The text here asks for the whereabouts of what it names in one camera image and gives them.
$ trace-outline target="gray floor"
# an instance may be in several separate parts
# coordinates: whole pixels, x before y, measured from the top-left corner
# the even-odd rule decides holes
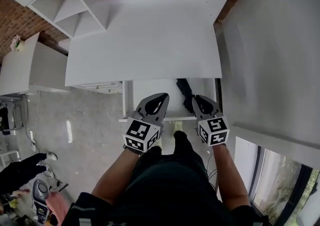
[[[92,91],[72,88],[67,92],[40,92],[27,95],[28,120],[27,134],[32,131],[41,152],[51,151],[58,156],[58,161],[47,161],[56,177],[68,183],[67,191],[73,200],[80,192],[91,192],[102,174],[112,165],[123,151],[122,130],[122,95],[100,94]],[[23,110],[26,101],[21,101]],[[197,136],[196,121],[183,123],[194,150],[201,155],[205,166],[212,154],[212,148],[202,144]],[[174,150],[172,132],[174,124],[165,123],[162,134],[163,154]],[[27,138],[25,128],[5,137],[10,149],[18,148],[21,159],[34,154],[31,141]],[[215,169],[215,162],[210,160],[209,172]],[[46,178],[48,184],[55,187],[56,181]],[[31,188],[33,181],[26,185]],[[31,200],[25,197],[24,209],[30,208]]]

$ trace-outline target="shoe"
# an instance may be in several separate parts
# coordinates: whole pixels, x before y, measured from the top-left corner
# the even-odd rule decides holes
[[[47,152],[46,153],[46,159],[47,160],[58,160],[58,157],[53,152]]]
[[[55,174],[54,174],[54,172],[50,169],[49,165],[46,163],[44,166],[46,167],[45,173],[48,174],[48,176],[50,176],[50,177],[52,177],[52,178],[55,178]]]
[[[174,130],[173,130],[173,134],[172,134],[173,139],[175,139],[175,132],[177,132],[177,131],[183,132],[182,121],[174,121]]]
[[[158,140],[156,140],[156,141],[151,145],[151,148],[152,148],[152,147],[155,147],[155,146],[158,146],[158,147],[161,148],[161,150],[163,150],[161,137],[160,137]]]

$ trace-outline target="pink object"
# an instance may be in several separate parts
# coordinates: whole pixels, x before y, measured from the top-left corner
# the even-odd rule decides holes
[[[70,205],[67,204],[61,193],[57,191],[49,192],[49,196],[45,202],[57,218],[58,225],[60,226],[67,215]]]

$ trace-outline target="forearm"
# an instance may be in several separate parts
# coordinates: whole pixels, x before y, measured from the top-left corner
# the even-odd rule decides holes
[[[222,202],[230,210],[243,205],[250,206],[245,184],[227,147],[225,145],[213,146],[213,154]]]
[[[130,181],[139,155],[125,149],[96,184],[92,195],[113,205]]]

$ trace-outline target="wire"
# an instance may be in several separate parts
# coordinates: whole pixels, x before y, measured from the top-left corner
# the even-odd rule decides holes
[[[209,180],[217,173],[218,171],[216,171],[213,175],[210,176]]]
[[[36,116],[35,116],[35,126],[34,126],[34,140],[36,140],[37,136],[37,122],[38,122],[38,112],[39,112],[39,104],[40,104],[40,90],[38,91],[38,106],[36,108]]]
[[[208,175],[208,178],[212,175],[213,172],[217,171],[217,169],[214,169],[213,171],[211,171],[211,173]]]
[[[38,146],[36,145],[36,139],[34,138],[33,140],[31,139],[31,137],[29,137],[28,132],[27,132],[27,128],[28,128],[28,119],[29,119],[29,107],[28,107],[28,102],[27,102],[27,95],[24,95],[24,99],[25,99],[25,107],[26,107],[26,121],[25,121],[25,135],[26,137],[28,137],[28,139],[31,141],[31,144],[35,146],[35,148],[38,150],[38,153],[40,153],[40,149],[38,148]],[[38,109],[36,111],[36,118],[38,119]]]
[[[213,187],[214,191],[216,191],[216,187],[210,182],[211,186]]]
[[[212,158],[214,154],[212,153],[211,156],[209,157],[209,160],[208,160],[208,164],[206,165],[206,171],[208,172],[208,167],[209,167],[209,162],[210,162],[210,159]]]

